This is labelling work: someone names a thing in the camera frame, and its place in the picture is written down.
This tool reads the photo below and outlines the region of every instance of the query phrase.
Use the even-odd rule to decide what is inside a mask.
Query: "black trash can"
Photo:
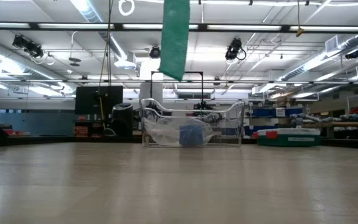
[[[121,137],[131,137],[133,135],[132,104],[120,103],[112,108],[112,130]]]

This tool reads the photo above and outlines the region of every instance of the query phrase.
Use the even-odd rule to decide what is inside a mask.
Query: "blue wall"
[[[0,124],[11,124],[15,131],[28,131],[31,136],[73,136],[77,118],[69,113],[0,113]]]

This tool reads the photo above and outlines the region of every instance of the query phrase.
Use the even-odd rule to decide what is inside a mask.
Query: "black monitor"
[[[112,107],[123,101],[122,86],[78,87],[75,100],[75,114],[101,114],[100,100],[103,102],[104,116],[112,113]]]

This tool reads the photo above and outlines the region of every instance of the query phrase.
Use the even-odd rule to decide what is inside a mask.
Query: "hanging green cloth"
[[[181,81],[186,67],[189,40],[190,1],[165,0],[161,41],[163,74]]]

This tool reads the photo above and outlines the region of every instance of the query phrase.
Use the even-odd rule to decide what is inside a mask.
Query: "plastic bag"
[[[213,137],[211,125],[192,117],[144,119],[144,127],[153,140],[162,146],[200,146]]]

